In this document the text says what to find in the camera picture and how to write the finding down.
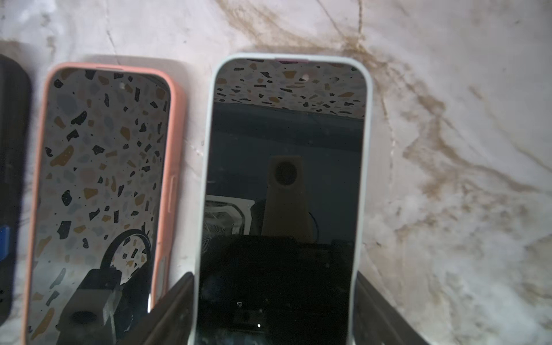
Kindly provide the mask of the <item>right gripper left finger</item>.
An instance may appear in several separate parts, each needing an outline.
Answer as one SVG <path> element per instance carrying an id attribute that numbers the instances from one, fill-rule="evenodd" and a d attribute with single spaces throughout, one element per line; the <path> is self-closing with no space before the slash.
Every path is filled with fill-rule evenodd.
<path id="1" fill-rule="evenodd" d="M 119 344 L 187 344 L 193 321 L 194 274 L 188 272 Z"/>

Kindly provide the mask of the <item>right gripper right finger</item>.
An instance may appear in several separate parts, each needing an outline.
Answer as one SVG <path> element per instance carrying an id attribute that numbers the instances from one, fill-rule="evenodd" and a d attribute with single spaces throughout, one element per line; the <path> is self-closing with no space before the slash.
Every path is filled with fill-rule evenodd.
<path id="1" fill-rule="evenodd" d="M 428 344 L 362 273 L 354 289 L 352 335 L 356 344 Z"/>

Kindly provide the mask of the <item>black phone case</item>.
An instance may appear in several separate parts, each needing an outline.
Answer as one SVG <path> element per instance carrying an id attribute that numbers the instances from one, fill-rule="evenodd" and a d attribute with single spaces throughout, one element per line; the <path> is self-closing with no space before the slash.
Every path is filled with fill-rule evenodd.
<path id="1" fill-rule="evenodd" d="M 14 300 L 32 85 L 19 63 L 1 56 L 1 323 Z"/>

